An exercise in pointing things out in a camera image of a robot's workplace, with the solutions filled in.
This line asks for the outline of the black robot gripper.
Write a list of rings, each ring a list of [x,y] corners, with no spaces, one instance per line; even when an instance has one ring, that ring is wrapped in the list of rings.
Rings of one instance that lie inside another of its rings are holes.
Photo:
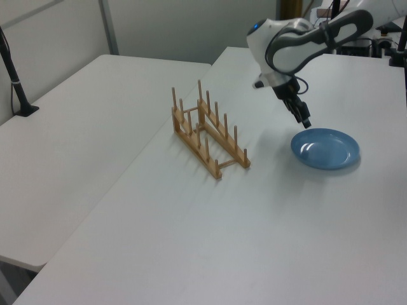
[[[289,77],[286,83],[274,86],[273,91],[277,98],[283,101],[298,123],[302,123],[304,128],[311,127],[308,106],[299,98],[300,84],[297,77]]]

